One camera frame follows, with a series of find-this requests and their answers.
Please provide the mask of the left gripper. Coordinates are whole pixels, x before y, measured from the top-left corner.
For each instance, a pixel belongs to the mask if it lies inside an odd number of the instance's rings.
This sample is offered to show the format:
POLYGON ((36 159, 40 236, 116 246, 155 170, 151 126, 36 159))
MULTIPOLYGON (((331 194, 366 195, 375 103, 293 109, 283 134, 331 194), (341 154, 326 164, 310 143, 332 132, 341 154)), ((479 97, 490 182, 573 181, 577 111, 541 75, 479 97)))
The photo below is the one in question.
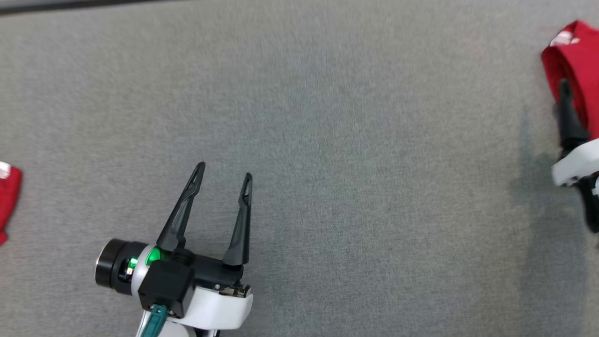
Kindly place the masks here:
POLYGON ((139 330, 150 321, 155 305, 163 307, 163 330, 236 330, 244 324, 253 305, 253 295, 242 284, 242 267, 249 261, 253 177, 248 172, 238 197, 238 214, 229 248, 222 262, 216 258, 184 256, 195 279, 184 288, 184 296, 173 293, 182 281, 173 272, 163 274, 171 254, 186 244, 185 231, 193 200, 199 193, 205 162, 194 168, 175 204, 156 246, 112 239, 95 265, 99 286, 132 296, 142 307, 139 330))

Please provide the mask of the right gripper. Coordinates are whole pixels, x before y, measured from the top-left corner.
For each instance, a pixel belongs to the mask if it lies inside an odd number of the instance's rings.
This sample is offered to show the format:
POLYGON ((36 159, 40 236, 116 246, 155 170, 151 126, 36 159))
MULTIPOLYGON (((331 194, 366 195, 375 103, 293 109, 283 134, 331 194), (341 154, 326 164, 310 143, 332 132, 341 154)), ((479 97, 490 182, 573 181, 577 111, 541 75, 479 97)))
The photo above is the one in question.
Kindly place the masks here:
MULTIPOLYGON (((557 122, 560 132, 560 145, 563 151, 573 151, 576 147, 586 143, 590 135, 578 118, 574 107, 574 95, 571 85, 567 80, 560 80, 558 84, 557 122)), ((599 177, 592 175, 578 181, 585 222, 591 233, 599 232, 599 177)))

